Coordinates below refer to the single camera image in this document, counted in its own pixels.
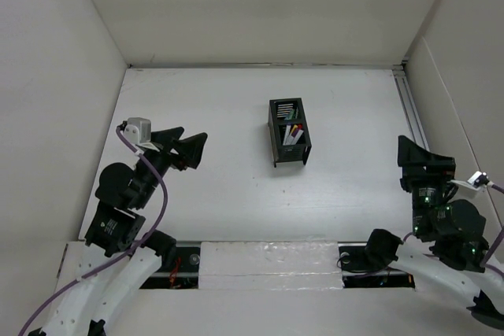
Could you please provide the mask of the black two-compartment organizer box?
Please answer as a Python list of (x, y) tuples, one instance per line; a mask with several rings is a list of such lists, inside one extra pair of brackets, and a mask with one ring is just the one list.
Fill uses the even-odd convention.
[(270, 100), (268, 127), (273, 166), (299, 161), (306, 165), (312, 143), (302, 99)]

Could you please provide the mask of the purple-capped white marker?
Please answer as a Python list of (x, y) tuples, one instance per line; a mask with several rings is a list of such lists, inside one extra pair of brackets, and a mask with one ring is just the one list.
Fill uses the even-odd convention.
[(303, 136), (303, 133), (304, 131), (301, 130), (301, 131), (296, 131), (295, 135), (294, 136), (291, 136), (291, 141), (290, 141), (290, 144), (288, 146), (292, 146), (292, 145), (295, 145), (298, 143), (298, 140)]

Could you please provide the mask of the red and purple marker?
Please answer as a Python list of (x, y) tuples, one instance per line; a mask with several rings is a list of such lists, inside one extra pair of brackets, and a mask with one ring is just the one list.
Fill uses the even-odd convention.
[(288, 124), (285, 127), (285, 130), (284, 130), (284, 133), (283, 133), (283, 145), (284, 146), (287, 146), (287, 145), (290, 144), (290, 141), (291, 141), (291, 136), (290, 136), (291, 129), (292, 129), (292, 125), (291, 124)]

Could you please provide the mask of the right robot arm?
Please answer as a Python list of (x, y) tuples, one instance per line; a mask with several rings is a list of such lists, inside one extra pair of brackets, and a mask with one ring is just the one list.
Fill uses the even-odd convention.
[(451, 293), (485, 326), (503, 329), (503, 265), (493, 243), (484, 237), (486, 220), (466, 199), (454, 199), (461, 188), (479, 193), (501, 191), (484, 172), (466, 181), (455, 178), (453, 157), (431, 153), (405, 135), (398, 137), (397, 164), (401, 188), (412, 196), (411, 235), (429, 245), (430, 255), (390, 231), (375, 229), (364, 254), (379, 269), (393, 268), (424, 279)]

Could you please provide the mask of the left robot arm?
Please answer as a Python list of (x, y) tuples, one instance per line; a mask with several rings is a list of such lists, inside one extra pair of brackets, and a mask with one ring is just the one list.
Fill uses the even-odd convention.
[(169, 205), (163, 176), (171, 168), (196, 169), (208, 138), (183, 133), (183, 127), (152, 131), (141, 118), (116, 127), (138, 161), (102, 170), (76, 277), (35, 310), (20, 334), (107, 335), (145, 281), (174, 263), (176, 240), (158, 230)]

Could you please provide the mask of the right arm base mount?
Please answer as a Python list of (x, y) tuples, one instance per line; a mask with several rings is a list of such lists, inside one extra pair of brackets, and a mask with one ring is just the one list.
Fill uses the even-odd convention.
[(344, 289), (416, 287), (412, 275), (393, 268), (378, 268), (365, 255), (364, 246), (339, 246), (336, 264), (342, 271)]

